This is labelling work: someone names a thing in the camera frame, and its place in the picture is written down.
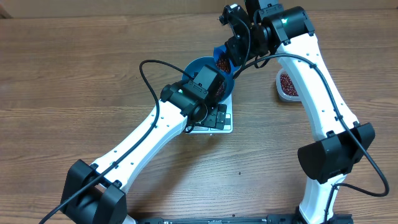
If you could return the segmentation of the blue plastic scoop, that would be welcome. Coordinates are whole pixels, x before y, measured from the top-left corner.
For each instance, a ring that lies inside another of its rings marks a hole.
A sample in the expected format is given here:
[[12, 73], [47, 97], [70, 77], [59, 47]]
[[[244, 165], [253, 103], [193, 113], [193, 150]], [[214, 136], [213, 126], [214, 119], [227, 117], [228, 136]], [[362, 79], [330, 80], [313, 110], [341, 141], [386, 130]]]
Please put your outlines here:
[[226, 47], [224, 45], [214, 48], [213, 58], [216, 67], [227, 75], [233, 74], [239, 70], [239, 67], [234, 66], [232, 60], [226, 53]]

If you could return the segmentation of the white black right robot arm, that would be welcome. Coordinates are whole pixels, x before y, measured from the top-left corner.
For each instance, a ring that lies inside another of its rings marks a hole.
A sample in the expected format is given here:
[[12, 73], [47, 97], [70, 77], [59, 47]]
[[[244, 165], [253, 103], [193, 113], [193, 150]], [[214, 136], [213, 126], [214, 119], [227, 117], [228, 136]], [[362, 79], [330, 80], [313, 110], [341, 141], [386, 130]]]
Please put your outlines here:
[[308, 116], [314, 142], [299, 148], [307, 176], [303, 200], [289, 223], [352, 223], [333, 205], [345, 178], [375, 138], [371, 124], [361, 124], [341, 97], [323, 61], [314, 26], [300, 6], [284, 9], [277, 1], [246, 1], [225, 6], [219, 18], [233, 36], [223, 52], [235, 76], [278, 60], [295, 87]]

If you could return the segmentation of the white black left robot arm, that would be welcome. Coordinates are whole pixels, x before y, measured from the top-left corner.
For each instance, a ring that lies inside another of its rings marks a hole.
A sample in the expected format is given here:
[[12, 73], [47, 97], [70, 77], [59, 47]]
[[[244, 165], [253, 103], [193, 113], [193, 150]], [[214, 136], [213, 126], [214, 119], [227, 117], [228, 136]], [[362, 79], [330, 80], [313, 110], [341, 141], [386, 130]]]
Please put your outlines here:
[[234, 81], [213, 65], [166, 85], [148, 117], [113, 150], [93, 163], [78, 160], [68, 171], [61, 212], [75, 223], [135, 223], [127, 213], [134, 180], [174, 137], [195, 126], [223, 129]]

